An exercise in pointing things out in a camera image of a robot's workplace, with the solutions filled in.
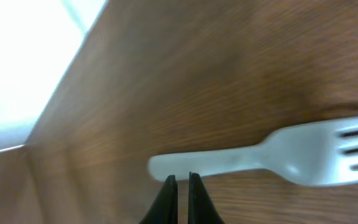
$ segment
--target wood grain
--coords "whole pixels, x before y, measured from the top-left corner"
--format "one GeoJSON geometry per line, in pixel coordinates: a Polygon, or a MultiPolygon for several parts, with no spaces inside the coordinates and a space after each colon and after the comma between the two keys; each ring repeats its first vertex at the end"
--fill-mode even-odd
{"type": "MultiPolygon", "coordinates": [[[[45,223],[138,223],[149,157],[358,115],[358,1],[112,0],[27,141],[45,223]]],[[[226,223],[358,223],[358,184],[204,179],[226,223]]],[[[187,183],[179,219],[187,222],[187,183]]]]}

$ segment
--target bright white area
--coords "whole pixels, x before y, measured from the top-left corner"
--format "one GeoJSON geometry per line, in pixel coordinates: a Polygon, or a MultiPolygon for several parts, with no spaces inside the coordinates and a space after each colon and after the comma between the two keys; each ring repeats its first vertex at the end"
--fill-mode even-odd
{"type": "Polygon", "coordinates": [[[0,149],[28,138],[103,5],[0,1],[0,149]]]}

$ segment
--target black object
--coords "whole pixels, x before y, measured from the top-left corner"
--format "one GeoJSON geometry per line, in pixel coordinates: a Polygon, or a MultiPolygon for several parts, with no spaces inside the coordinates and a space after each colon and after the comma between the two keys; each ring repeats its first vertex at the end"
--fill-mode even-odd
{"type": "MultiPolygon", "coordinates": [[[[178,185],[174,175],[165,180],[157,198],[140,224],[178,223],[178,185]]],[[[188,224],[224,224],[200,175],[190,172],[188,224]]]]}

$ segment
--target fork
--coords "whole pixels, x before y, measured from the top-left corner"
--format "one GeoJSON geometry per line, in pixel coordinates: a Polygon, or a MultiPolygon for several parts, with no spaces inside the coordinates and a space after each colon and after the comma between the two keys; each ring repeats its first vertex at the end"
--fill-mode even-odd
{"type": "Polygon", "coordinates": [[[153,156],[148,169],[164,181],[242,170],[267,169],[290,182],[343,185],[358,182],[358,117],[319,121],[278,129],[261,143],[234,149],[153,156]]]}

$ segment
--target brown wooden surface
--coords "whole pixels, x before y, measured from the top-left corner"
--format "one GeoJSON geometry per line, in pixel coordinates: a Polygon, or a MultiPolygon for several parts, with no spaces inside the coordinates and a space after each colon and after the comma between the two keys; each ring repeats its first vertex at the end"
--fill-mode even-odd
{"type": "MultiPolygon", "coordinates": [[[[24,158],[44,223],[138,223],[162,186],[149,157],[353,115],[358,1],[112,0],[24,158]]],[[[204,184],[226,223],[358,223],[358,184],[301,187],[262,170],[204,184]]],[[[180,182],[180,223],[187,193],[180,182]]]]}

